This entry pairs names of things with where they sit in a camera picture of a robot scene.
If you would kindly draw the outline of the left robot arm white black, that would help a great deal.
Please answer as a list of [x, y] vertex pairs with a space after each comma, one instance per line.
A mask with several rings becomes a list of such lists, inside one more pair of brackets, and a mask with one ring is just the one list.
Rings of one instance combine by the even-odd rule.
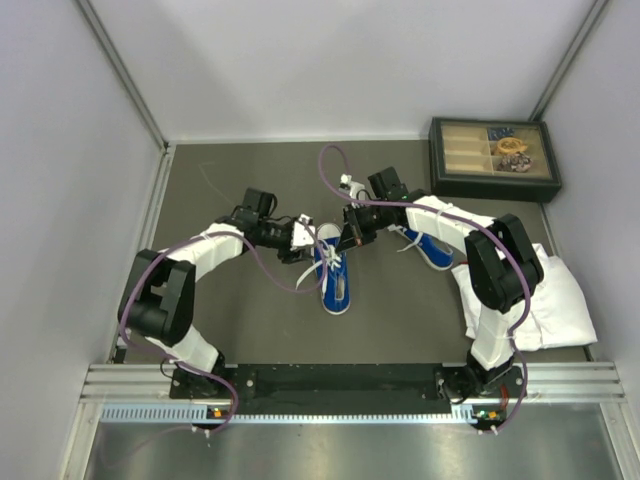
[[192, 374], [192, 384], [205, 396], [233, 392], [222, 353], [193, 325], [196, 283], [247, 252], [263, 266], [259, 247], [274, 250], [282, 263], [291, 264], [320, 245], [310, 216], [274, 219], [276, 205], [275, 195], [249, 188], [230, 214], [202, 232], [160, 251], [139, 251], [118, 308], [121, 340], [174, 362]]

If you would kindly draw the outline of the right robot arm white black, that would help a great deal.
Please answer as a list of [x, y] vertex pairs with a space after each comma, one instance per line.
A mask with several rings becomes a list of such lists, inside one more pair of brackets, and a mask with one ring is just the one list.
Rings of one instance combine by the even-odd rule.
[[526, 318], [544, 271], [521, 221], [514, 215], [479, 216], [422, 190], [410, 192], [394, 168], [369, 178], [376, 199], [344, 174], [339, 194], [348, 200], [336, 251], [373, 242], [379, 231], [404, 227], [463, 253], [473, 292], [481, 302], [479, 330], [464, 368], [466, 392], [487, 396], [498, 389], [514, 360], [513, 331]]

